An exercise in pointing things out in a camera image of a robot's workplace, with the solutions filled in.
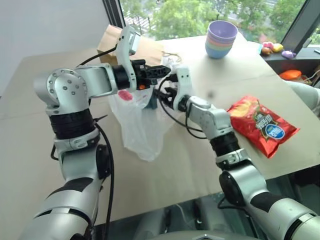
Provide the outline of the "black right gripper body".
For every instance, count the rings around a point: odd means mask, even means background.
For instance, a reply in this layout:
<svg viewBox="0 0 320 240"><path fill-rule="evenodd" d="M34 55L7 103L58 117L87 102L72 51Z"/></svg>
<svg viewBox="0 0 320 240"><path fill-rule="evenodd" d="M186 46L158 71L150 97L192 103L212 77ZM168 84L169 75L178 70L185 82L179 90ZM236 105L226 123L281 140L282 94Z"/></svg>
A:
<svg viewBox="0 0 320 240"><path fill-rule="evenodd" d="M175 86L175 84L178 83L177 74L174 73L169 75L164 79L163 83L168 84L168 86L164 88L165 97L163 103L169 108L178 108L178 87Z"/></svg>

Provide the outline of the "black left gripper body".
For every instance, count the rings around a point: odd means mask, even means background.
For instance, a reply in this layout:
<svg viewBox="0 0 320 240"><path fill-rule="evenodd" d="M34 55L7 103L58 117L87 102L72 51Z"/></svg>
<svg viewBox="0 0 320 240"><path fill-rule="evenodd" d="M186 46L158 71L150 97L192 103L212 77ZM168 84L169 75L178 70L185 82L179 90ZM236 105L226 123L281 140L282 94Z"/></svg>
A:
<svg viewBox="0 0 320 240"><path fill-rule="evenodd" d="M146 90L150 88L150 84L147 80L147 66L144 59L131 60L131 66L135 74L135 89L138 91Z"/></svg>

